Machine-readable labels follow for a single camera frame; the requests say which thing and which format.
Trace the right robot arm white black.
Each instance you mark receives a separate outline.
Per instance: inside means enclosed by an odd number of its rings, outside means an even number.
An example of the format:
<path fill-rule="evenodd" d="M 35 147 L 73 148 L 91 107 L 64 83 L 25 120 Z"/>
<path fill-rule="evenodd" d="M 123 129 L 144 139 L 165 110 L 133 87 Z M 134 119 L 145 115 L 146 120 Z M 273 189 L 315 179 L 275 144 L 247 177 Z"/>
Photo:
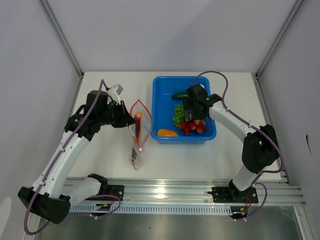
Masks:
<path fill-rule="evenodd" d="M 241 201 L 246 197 L 246 190 L 267 172 L 266 168 L 282 156 L 275 129 L 269 124 L 254 126 L 249 120 L 233 112 L 226 105 L 223 96 L 208 95 L 200 84 L 187 88 L 186 94 L 186 118 L 191 115 L 195 120 L 213 119 L 242 142 L 242 167 L 230 181 L 228 189 L 228 196 L 232 201 Z"/>

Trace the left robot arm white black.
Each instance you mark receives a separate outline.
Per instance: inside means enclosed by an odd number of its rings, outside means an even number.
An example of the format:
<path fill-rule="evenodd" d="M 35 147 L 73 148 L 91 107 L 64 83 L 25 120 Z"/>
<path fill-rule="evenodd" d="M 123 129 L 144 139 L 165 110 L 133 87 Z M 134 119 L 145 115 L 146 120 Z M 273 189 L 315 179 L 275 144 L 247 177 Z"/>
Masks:
<path fill-rule="evenodd" d="M 30 187 L 21 187 L 18 198 L 33 214 L 54 224 L 61 223 L 70 208 L 89 198 L 108 199 L 108 179 L 89 174 L 79 184 L 63 191 L 73 165 L 101 127 L 125 128 L 135 123 L 120 99 L 122 88 L 114 85 L 107 91 L 92 90 L 64 127 L 54 156 Z"/>

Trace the clear zip top bag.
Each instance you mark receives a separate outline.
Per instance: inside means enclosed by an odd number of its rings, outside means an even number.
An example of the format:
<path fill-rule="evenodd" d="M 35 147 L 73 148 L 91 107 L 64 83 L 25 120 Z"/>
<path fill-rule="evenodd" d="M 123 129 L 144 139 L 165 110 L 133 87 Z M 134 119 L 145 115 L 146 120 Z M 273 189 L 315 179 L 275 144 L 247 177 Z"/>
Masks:
<path fill-rule="evenodd" d="M 139 167 L 138 167 L 138 169 L 139 169 L 141 167 L 141 165 L 143 164 L 143 155 L 144 155 L 144 148 L 145 148 L 144 146 L 146 145 L 146 142 L 147 142 L 147 140 L 151 134 L 151 131 L 152 131 L 152 116 L 151 116 L 150 111 L 147 109 L 147 107 L 144 105 L 144 103 L 140 99 L 138 99 L 132 105 L 129 113 L 134 118 L 135 114 L 137 112 L 142 112 L 140 144 L 139 144 L 139 153 L 138 153 L 139 159 L 140 159 L 140 163 L 139 163 Z M 136 124 L 133 124 L 128 127 L 130 136 L 132 138 L 132 150 L 133 150 L 134 143 L 136 141 L 135 125 Z"/>

